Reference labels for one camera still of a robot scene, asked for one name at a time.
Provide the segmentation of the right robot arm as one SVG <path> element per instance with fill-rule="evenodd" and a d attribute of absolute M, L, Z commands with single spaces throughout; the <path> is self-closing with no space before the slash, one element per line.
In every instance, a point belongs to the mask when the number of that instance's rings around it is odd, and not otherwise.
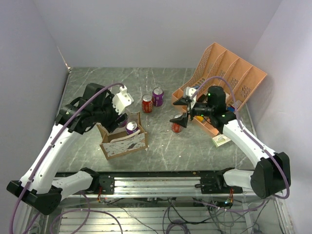
<path fill-rule="evenodd" d="M 254 166 L 252 171 L 236 168 L 223 170 L 215 180 L 216 189 L 225 193 L 232 186 L 241 187 L 253 190 L 262 199 L 285 190 L 283 199 L 288 198 L 291 185 L 288 155 L 267 147 L 243 125 L 234 112 L 227 110 L 226 94 L 222 87 L 209 87 L 206 102 L 198 102 L 196 92 L 197 89 L 187 87 L 182 97 L 173 102 L 174 106 L 184 106 L 186 111 L 170 122 L 185 128 L 194 117 L 207 117 L 210 124 L 234 142 Z"/>

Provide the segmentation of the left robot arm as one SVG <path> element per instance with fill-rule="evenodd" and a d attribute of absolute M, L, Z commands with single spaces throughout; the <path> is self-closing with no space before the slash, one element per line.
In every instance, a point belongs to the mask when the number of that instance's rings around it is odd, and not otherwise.
<path fill-rule="evenodd" d="M 89 83 L 82 96 L 63 106 L 55 119 L 51 134 L 30 169 L 20 180 L 12 180 L 7 190 L 20 201 L 43 215 L 51 214 L 67 197 L 99 189 L 99 173 L 82 168 L 75 174 L 56 180 L 55 175 L 68 147 L 100 123 L 113 132 L 126 119 L 125 109 L 133 103 L 127 87 L 118 83 L 119 92 Z"/>

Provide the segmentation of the purple Fanta can front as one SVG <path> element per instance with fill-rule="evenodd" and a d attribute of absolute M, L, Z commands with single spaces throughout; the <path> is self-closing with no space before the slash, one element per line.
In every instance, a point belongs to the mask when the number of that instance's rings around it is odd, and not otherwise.
<path fill-rule="evenodd" d="M 118 120 L 119 120 L 118 127 L 123 128 L 128 122 L 128 116 L 124 114 Z"/>

